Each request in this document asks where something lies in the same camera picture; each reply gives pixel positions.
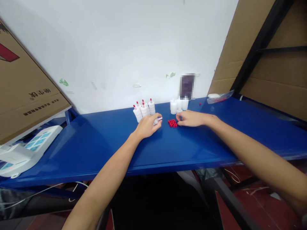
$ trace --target cable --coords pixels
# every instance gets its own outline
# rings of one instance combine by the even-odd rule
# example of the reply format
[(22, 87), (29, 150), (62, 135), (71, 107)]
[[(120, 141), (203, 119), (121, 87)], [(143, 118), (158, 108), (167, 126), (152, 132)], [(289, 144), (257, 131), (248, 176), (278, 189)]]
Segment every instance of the cable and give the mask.
[(237, 180), (235, 180), (232, 176), (231, 176), (231, 178), (235, 181), (235, 182), (237, 182), (237, 183), (240, 183), (241, 181), (240, 181), (240, 179), (239, 179), (239, 177), (237, 177), (235, 174), (233, 174), (231, 171), (228, 171), (227, 169), (225, 169), (227, 172), (229, 172), (229, 173), (231, 173), (232, 175), (234, 175), (237, 179), (238, 179), (238, 181)]
[[(82, 182), (80, 182), (80, 181), (76, 181), (76, 183), (82, 184), (82, 185), (86, 186), (87, 188), (89, 187), (88, 185), (86, 185), (86, 184), (84, 184), (84, 183), (82, 183)], [(38, 193), (35, 193), (35, 194), (31, 195), (31, 196), (28, 196), (28, 197), (26, 197), (26, 198), (24, 198), (24, 199), (22, 199), (22, 200), (14, 201), (14, 202), (8, 202), (8, 203), (0, 203), (0, 205), (13, 204), (13, 205), (11, 205), (11, 206), (9, 206), (9, 207), (6, 207), (6, 208), (4, 208), (4, 209), (11, 208), (11, 207), (13, 207), (13, 206), (15, 206), (15, 205), (18, 205), (19, 203), (25, 201), (25, 200), (28, 199), (28, 198), (31, 198), (31, 197), (33, 197), (33, 196), (35, 196), (35, 195), (37, 195), (37, 194), (40, 194), (40, 193), (42, 193), (42, 192), (44, 192), (44, 191), (46, 191), (46, 190), (48, 190), (48, 189), (54, 188), (54, 187), (56, 187), (56, 186), (58, 186), (58, 185), (61, 185), (61, 184), (63, 184), (63, 183), (60, 183), (60, 184), (57, 184), (57, 185), (53, 185), (53, 186), (51, 186), (51, 187), (49, 187), (49, 188), (46, 188), (46, 189), (44, 189), (44, 190), (42, 190), (42, 191), (40, 191), (40, 192), (38, 192)]]
[(80, 182), (80, 181), (76, 181), (76, 183), (83, 184), (83, 185), (86, 186), (87, 188), (89, 187), (88, 185), (86, 185), (86, 184), (84, 184), (84, 183), (82, 183), (82, 182)]
[[(76, 184), (76, 187), (73, 189), (73, 192), (75, 191), (75, 189), (77, 188), (78, 184)], [(73, 199), (72, 201), (70, 200), (70, 198), (68, 199), (69, 202), (73, 202), (75, 199)]]
[(262, 189), (265, 189), (265, 188), (269, 188), (269, 187), (260, 187), (260, 188), (244, 188), (244, 189), (242, 189), (242, 190), (252, 190), (252, 189), (254, 189), (254, 191), (250, 194), (250, 195), (253, 195), (255, 192), (257, 192), (257, 191), (259, 191), (259, 190), (262, 190)]

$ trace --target white device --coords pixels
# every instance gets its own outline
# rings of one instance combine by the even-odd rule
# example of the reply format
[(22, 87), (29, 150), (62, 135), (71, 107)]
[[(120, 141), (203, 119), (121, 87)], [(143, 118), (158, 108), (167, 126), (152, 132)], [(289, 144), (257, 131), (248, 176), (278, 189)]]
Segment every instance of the white device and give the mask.
[(0, 160), (6, 162), (0, 168), (0, 176), (16, 178), (32, 168), (62, 129), (61, 126), (43, 129), (25, 146), (21, 143), (0, 146)]

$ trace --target blue tabletop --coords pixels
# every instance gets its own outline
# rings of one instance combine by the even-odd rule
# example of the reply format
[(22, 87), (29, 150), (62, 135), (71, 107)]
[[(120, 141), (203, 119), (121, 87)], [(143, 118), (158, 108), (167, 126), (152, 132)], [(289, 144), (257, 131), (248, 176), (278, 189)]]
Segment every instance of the blue tabletop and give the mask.
[[(170, 113), (169, 103), (156, 104), (155, 108), (163, 116), (162, 127), (141, 141), (127, 175), (212, 168), (238, 162), (209, 128), (171, 128), (167, 121), (175, 115)], [(287, 160), (307, 158), (306, 131), (244, 101), (229, 98), (209, 105), (206, 98), (199, 98), (189, 102), (189, 109), (217, 115)], [(0, 186), (20, 188), (94, 179), (135, 130), (138, 123), (132, 110), (78, 116), (62, 130), (34, 167), (15, 179), (0, 182)]]

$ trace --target cardboard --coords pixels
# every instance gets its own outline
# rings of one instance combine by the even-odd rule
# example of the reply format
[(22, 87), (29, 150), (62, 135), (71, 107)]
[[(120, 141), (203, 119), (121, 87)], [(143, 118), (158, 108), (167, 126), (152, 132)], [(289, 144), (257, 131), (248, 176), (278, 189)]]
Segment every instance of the cardboard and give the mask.
[(307, 1), (296, 0), (281, 22), (268, 48), (307, 45)]
[(241, 94), (307, 121), (307, 90), (257, 78), (249, 78)]
[(70, 106), (1, 21), (0, 79), (0, 144)]
[(209, 94), (230, 90), (274, 2), (239, 0)]
[(240, 94), (307, 121), (307, 52), (264, 54)]
[[(307, 45), (307, 2), (296, 0), (268, 48)], [(307, 52), (263, 54), (240, 94), (307, 121)]]

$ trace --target white bottle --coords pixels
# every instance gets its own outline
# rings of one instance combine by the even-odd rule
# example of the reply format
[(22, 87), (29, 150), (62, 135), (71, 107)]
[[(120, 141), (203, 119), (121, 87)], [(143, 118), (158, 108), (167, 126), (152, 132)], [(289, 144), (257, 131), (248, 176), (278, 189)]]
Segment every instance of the white bottle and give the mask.
[(182, 100), (182, 110), (187, 110), (188, 109), (188, 105), (189, 105), (189, 100), (188, 99)]
[(137, 102), (137, 106), (136, 106), (136, 108), (138, 109), (138, 110), (140, 110), (141, 111), (141, 105)]
[(149, 111), (148, 104), (146, 102), (144, 102), (144, 100), (142, 100), (142, 102), (144, 103), (145, 108), (147, 109), (147, 114), (148, 114), (147, 116), (149, 116), (150, 115), (150, 111)]
[(143, 117), (146, 117), (146, 116), (149, 116), (149, 109), (148, 109), (148, 106), (146, 107), (144, 102), (142, 104), (142, 107), (141, 107), (141, 113), (142, 113), (142, 116)]
[(152, 99), (150, 99), (150, 101), (148, 102), (148, 107), (150, 115), (154, 115), (156, 113), (156, 109), (154, 108), (154, 102), (152, 101)]
[(177, 100), (172, 99), (170, 101), (170, 113), (171, 114), (177, 113)]
[(139, 123), (139, 122), (141, 121), (141, 119), (143, 118), (142, 113), (141, 113), (141, 110), (137, 109), (137, 108), (135, 107), (135, 105), (133, 105), (133, 107), (134, 107), (134, 110), (133, 110), (134, 115), (135, 115), (135, 117), (137, 118), (137, 121), (138, 121), (138, 123)]
[(182, 110), (182, 100), (180, 100), (180, 96), (177, 99), (177, 110)]
[(161, 120), (162, 118), (157, 118), (153, 121), (153, 125), (157, 125), (159, 123), (159, 120)]

